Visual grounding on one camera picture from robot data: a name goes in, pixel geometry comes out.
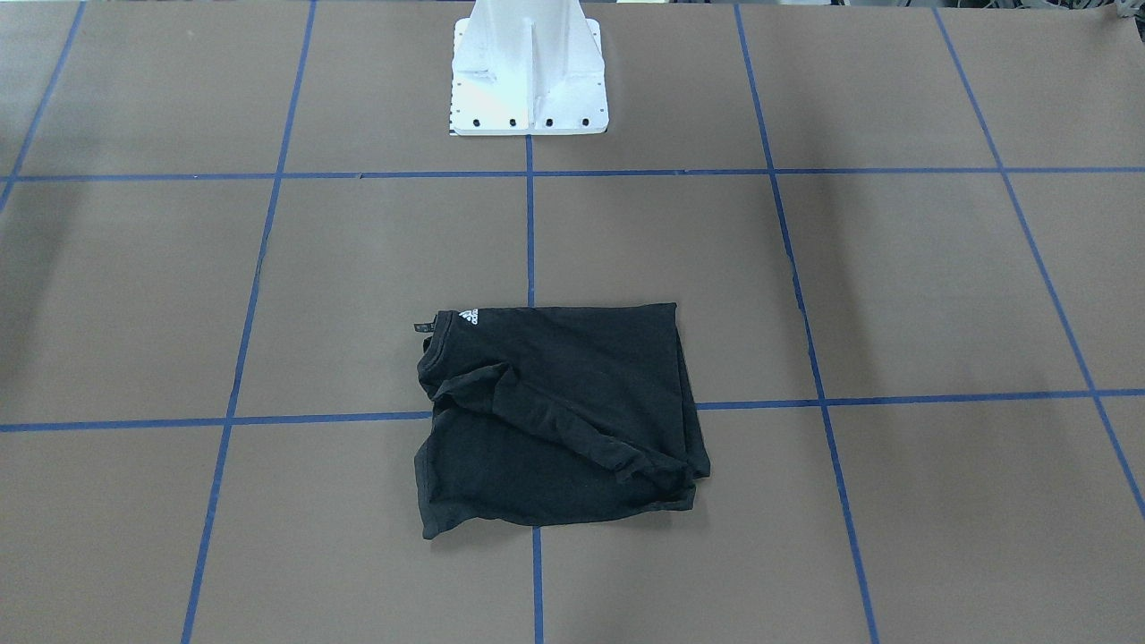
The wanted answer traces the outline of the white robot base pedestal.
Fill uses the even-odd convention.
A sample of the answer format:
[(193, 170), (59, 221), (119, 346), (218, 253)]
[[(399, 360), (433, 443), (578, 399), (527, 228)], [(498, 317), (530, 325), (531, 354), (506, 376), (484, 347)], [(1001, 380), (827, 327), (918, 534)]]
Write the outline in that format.
[(605, 45), (577, 1), (477, 1), (455, 22), (455, 136), (605, 133)]

